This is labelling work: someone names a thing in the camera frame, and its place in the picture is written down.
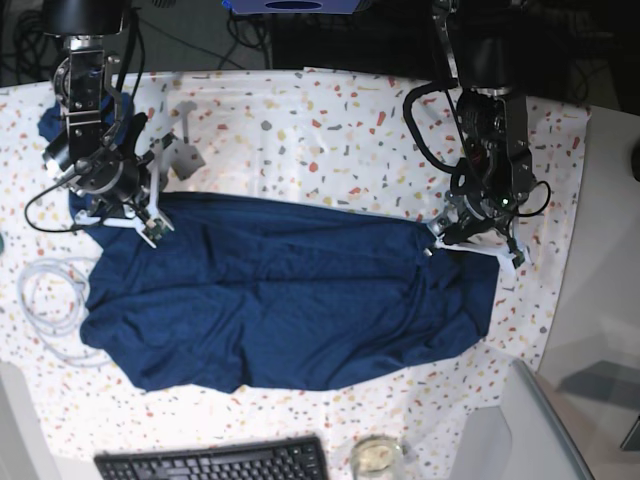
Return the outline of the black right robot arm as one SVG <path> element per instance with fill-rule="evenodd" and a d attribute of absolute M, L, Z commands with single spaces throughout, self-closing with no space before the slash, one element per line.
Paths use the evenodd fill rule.
<path fill-rule="evenodd" d="M 124 76 L 114 75 L 128 57 L 107 54 L 103 40 L 139 23 L 128 1 L 46 1 L 45 34 L 63 42 L 51 84 L 64 127 L 43 152 L 48 174 L 60 187 L 88 194 L 99 210 L 119 210 L 144 220 L 157 211 L 159 173 L 136 155 L 146 117 L 123 99 Z"/>

